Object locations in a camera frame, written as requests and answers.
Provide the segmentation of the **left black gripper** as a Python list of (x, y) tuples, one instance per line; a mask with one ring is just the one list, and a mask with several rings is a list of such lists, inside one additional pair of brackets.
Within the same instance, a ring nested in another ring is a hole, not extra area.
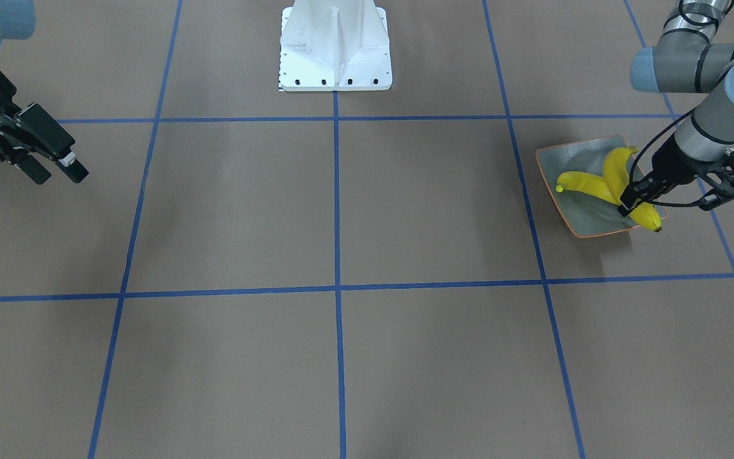
[(653, 192), (670, 192), (677, 186), (693, 183), (712, 165), (712, 161), (693, 159), (684, 153), (673, 137), (652, 155), (651, 163), (652, 171), (638, 181), (629, 182), (620, 195), (618, 212), (621, 217), (628, 217), (647, 203)]

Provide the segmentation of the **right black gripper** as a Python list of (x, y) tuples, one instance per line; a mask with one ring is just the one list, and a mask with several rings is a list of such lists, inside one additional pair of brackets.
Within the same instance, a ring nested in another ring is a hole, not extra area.
[(52, 174), (32, 153), (55, 163), (79, 184), (89, 175), (72, 147), (73, 137), (38, 103), (21, 108), (13, 98), (17, 88), (0, 70), (0, 162), (15, 165), (32, 183), (44, 185)]

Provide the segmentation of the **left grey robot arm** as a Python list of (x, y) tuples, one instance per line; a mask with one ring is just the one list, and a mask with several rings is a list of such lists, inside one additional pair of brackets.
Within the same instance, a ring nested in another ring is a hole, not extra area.
[(652, 155), (644, 178), (615, 192), (621, 215), (658, 205), (676, 186), (710, 186), (694, 206), (704, 211), (734, 200), (734, 43), (713, 43), (729, 1), (680, 1), (654, 47), (641, 49), (630, 70), (635, 90), (700, 93), (705, 98), (673, 123), (675, 132)]

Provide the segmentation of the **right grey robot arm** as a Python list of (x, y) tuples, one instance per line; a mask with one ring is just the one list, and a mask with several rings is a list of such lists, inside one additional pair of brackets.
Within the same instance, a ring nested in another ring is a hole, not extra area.
[[(0, 1), (0, 39), (28, 39), (37, 15), (32, 1)], [(21, 108), (14, 103), (17, 88), (0, 70), (0, 162), (14, 166), (32, 182), (43, 185), (52, 174), (32, 155), (40, 154), (73, 183), (89, 171), (73, 152), (74, 138), (38, 103)]]

